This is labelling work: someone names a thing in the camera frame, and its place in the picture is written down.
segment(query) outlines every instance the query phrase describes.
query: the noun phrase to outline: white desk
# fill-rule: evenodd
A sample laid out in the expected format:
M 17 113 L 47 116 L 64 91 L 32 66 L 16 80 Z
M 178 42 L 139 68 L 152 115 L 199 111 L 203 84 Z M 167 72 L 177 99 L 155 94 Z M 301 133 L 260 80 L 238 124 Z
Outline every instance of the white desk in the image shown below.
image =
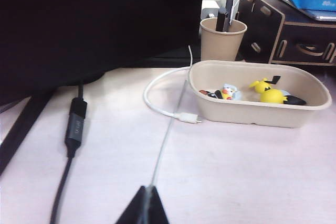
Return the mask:
M 167 69 L 117 69 L 84 88 L 88 113 L 60 224 L 115 223 L 148 185 L 169 123 L 142 101 Z M 186 73 L 161 81 L 150 99 L 175 107 Z M 326 86 L 336 97 L 336 79 Z M 73 87 L 60 88 L 0 180 L 1 223 L 48 223 L 66 163 Z M 1 137 L 25 102 L 0 114 Z M 196 112 L 188 87 L 180 111 Z M 175 121 L 157 188 L 170 223 L 336 223 L 336 103 L 300 129 Z

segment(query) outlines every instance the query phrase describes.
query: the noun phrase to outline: paper cup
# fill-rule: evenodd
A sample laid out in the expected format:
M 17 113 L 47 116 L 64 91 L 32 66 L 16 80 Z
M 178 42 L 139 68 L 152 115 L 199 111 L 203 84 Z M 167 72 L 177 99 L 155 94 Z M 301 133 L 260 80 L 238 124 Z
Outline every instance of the paper cup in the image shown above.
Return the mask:
M 201 60 L 234 61 L 247 26 L 233 19 L 228 32 L 216 31 L 216 22 L 217 18 L 201 21 Z

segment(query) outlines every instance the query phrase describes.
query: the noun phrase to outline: paper tray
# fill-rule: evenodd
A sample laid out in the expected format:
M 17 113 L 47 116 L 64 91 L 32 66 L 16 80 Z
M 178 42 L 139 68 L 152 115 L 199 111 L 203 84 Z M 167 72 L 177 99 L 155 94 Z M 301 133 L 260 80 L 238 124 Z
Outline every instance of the paper tray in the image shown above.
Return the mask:
M 307 105 L 259 102 L 260 94 L 248 86 L 273 76 L 281 76 L 273 88 L 286 90 L 305 100 Z M 328 89 L 316 77 L 291 66 L 205 60 L 192 66 L 189 81 L 201 115 L 211 121 L 295 128 L 331 105 Z M 199 92 L 218 90 L 225 83 L 235 85 L 241 91 L 240 101 L 215 99 Z

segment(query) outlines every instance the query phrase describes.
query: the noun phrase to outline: usb cable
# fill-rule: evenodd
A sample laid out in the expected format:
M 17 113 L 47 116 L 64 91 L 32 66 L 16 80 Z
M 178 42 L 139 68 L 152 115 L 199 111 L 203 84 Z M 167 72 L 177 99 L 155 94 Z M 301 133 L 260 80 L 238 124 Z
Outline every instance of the usb cable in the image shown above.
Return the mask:
M 87 103 L 83 99 L 83 84 L 78 85 L 78 97 L 73 98 L 70 106 L 69 121 L 65 136 L 65 145 L 67 147 L 68 161 L 64 169 L 62 179 L 59 183 L 55 196 L 53 209 L 51 211 L 50 224 L 56 223 L 57 209 L 59 206 L 61 194 L 70 170 L 71 161 L 75 156 L 76 150 L 80 147 L 83 134 L 83 125 L 86 115 Z

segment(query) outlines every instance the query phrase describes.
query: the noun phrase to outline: black pen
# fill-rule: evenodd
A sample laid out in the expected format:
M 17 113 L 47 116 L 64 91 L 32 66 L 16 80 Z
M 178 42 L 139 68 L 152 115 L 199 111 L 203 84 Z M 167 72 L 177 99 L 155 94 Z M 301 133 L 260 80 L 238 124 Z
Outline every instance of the black pen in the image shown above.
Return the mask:
M 225 9 L 228 12 L 228 21 L 224 22 L 223 31 L 228 31 L 231 24 L 233 0 L 226 0 Z
M 218 10 L 217 23 L 216 23 L 216 31 L 223 31 L 224 20 L 225 20 L 226 16 L 227 16 L 226 9 L 224 7 L 221 7 Z

